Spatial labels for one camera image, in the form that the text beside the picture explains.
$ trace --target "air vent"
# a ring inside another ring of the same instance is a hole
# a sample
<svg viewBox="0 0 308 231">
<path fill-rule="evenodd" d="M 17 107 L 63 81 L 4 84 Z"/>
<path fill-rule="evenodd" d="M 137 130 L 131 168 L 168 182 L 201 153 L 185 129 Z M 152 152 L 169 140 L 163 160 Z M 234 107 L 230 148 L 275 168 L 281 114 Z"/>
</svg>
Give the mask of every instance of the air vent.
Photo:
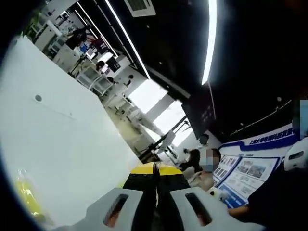
<svg viewBox="0 0 308 231">
<path fill-rule="evenodd" d="M 156 15 L 151 0 L 124 0 L 133 17 Z"/>
</svg>

